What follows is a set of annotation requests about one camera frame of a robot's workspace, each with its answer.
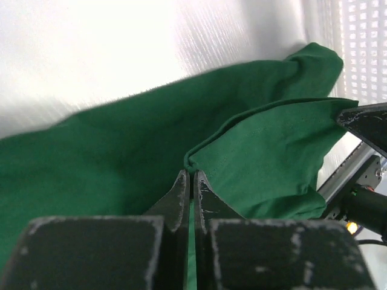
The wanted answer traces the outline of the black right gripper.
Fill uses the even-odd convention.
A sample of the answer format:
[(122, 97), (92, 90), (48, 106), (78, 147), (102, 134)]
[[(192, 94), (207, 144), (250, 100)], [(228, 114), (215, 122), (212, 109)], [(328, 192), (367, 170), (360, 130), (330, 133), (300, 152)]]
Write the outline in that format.
[[(336, 123), (386, 157), (386, 103), (344, 109)], [(322, 219), (341, 223), (357, 236), (367, 229), (386, 241), (386, 196), (376, 192), (382, 180), (380, 157), (372, 155), (328, 201)]]

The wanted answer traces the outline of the green t shirt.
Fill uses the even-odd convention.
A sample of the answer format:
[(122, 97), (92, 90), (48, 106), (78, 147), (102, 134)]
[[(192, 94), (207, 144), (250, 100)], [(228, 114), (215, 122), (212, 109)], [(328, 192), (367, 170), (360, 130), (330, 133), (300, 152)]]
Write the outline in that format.
[(314, 220), (325, 155), (358, 103), (332, 98), (343, 68), (310, 43), (79, 112), (1, 140), (1, 265), (37, 218), (140, 216), (190, 176), (187, 287), (197, 287), (194, 175), (244, 219)]

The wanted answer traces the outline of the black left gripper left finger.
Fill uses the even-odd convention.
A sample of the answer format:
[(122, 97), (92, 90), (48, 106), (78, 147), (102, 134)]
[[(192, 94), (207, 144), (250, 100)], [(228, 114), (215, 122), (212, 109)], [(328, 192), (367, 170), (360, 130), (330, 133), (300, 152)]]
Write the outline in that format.
[(32, 220), (2, 289), (186, 289), (190, 176), (140, 216)]

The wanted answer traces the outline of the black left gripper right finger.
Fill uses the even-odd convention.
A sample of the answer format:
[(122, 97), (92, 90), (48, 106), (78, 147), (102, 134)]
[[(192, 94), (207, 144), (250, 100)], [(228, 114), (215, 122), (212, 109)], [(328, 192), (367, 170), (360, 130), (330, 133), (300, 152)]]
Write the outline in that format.
[(193, 180), (198, 289), (374, 289), (356, 241), (327, 220), (244, 219)]

